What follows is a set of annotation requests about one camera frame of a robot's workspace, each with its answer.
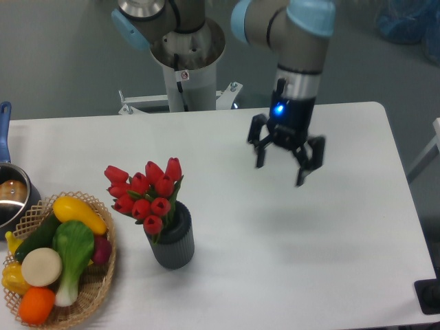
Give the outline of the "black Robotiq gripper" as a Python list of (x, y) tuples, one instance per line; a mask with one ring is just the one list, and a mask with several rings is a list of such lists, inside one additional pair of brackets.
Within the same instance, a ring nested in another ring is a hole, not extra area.
[[(296, 186), (304, 184), (305, 178), (323, 165), (325, 136), (308, 137), (308, 128), (315, 105), (315, 98), (289, 99), (272, 92), (269, 120), (265, 114), (252, 118), (247, 143), (252, 144), (256, 154), (256, 168), (265, 163), (265, 148), (273, 142), (292, 153), (298, 162)], [(270, 135), (261, 139), (262, 128), (267, 125)]]

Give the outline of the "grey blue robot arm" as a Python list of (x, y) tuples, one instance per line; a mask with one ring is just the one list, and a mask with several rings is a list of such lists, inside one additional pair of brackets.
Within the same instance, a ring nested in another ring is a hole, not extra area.
[[(238, 40), (278, 55), (269, 113), (252, 118), (247, 137), (256, 166), (264, 165), (269, 144), (291, 151), (298, 186), (324, 159), (325, 138), (308, 128), (335, 17), (331, 1), (240, 1), (231, 14)], [(226, 41), (203, 1), (119, 1), (111, 18), (129, 45), (148, 50), (162, 66), (170, 111), (215, 107), (216, 65)]]

